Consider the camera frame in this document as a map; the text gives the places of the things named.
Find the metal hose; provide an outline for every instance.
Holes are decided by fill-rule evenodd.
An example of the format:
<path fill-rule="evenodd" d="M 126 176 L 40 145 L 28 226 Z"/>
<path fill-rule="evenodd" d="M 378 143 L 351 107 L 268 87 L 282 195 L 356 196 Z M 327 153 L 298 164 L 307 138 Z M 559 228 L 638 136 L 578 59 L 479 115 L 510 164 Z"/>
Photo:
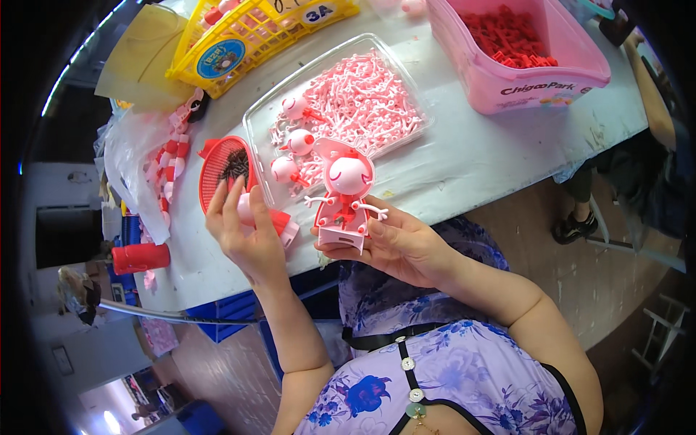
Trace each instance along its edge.
<path fill-rule="evenodd" d="M 181 313 L 165 313 L 162 311 L 146 310 L 136 306 L 126 305 L 113 301 L 102 299 L 100 307 L 107 310 L 119 311 L 121 313 L 132 314 L 136 316 L 152 317 L 154 319 L 162 319 L 170 322 L 179 323 L 203 323 L 203 324 L 223 324 L 223 325 L 251 325 L 258 323 L 258 320 L 229 320 L 229 319 L 203 319 L 201 317 L 192 317 Z"/>

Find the toy base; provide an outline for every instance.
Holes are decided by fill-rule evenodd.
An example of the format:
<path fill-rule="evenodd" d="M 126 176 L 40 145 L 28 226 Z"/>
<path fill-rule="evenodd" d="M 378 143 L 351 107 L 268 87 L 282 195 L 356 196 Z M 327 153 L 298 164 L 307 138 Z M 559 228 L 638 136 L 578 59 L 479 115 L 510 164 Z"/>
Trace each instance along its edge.
<path fill-rule="evenodd" d="M 283 249 L 287 249 L 287 247 L 290 246 L 292 241 L 295 239 L 295 236 L 297 236 L 299 230 L 300 226 L 295 222 L 287 222 L 287 225 L 285 228 L 283 228 L 283 232 L 279 234 L 280 242 L 283 244 Z"/>
<path fill-rule="evenodd" d="M 343 243 L 354 246 L 360 254 L 363 253 L 363 245 L 365 243 L 365 235 L 357 231 L 346 231 L 334 229 L 331 227 L 319 227 L 319 245 L 327 243 Z"/>

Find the pink plastic bin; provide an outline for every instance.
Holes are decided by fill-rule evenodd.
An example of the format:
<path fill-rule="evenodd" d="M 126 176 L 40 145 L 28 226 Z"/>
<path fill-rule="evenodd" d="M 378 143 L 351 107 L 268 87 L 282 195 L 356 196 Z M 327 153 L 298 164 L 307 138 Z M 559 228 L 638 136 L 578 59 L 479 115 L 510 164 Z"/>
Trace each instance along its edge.
<path fill-rule="evenodd" d="M 457 13 L 497 13 L 505 4 L 529 12 L 532 25 L 557 67 L 518 70 L 501 65 L 477 45 Z M 428 0 L 435 39 L 452 64 L 469 104 L 490 115 L 511 109 L 569 106 L 592 88 L 611 80 L 606 58 L 558 0 Z"/>

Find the foot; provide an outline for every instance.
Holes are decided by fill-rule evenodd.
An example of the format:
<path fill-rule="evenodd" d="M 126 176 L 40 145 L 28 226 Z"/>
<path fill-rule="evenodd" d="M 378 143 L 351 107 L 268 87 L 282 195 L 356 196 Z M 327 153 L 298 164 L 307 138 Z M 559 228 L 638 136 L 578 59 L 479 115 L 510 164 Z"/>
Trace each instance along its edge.
<path fill-rule="evenodd" d="M 593 232 L 597 231 L 597 226 L 597 220 L 592 212 L 583 222 L 577 222 L 573 214 L 570 213 L 568 219 L 558 221 L 553 225 L 551 235 L 556 243 L 567 245 L 581 237 L 592 235 Z"/>

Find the gold chain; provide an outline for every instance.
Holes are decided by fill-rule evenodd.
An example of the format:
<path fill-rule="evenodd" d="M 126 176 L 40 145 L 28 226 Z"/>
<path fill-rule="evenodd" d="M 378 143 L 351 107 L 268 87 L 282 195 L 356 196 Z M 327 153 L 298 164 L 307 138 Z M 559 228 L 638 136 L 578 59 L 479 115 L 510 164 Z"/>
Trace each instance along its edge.
<path fill-rule="evenodd" d="M 419 430 L 421 427 L 424 428 L 424 429 L 427 429 L 427 430 L 428 430 L 431 434 L 433 434 L 433 435 L 440 435 L 440 430 L 439 430 L 439 429 L 438 429 L 438 430 L 433 430 L 433 429 L 430 429 L 428 426 L 425 425 L 425 423 L 423 422 L 423 418 L 424 418 L 424 417 L 425 417 L 425 416 L 420 415 L 420 412 L 418 412 L 418 410 L 416 409 L 416 418 L 418 419 L 418 424 L 417 424 L 416 427 L 413 429 L 413 432 L 411 432 L 411 435 L 416 435 L 416 432 L 418 432 L 418 430 Z"/>

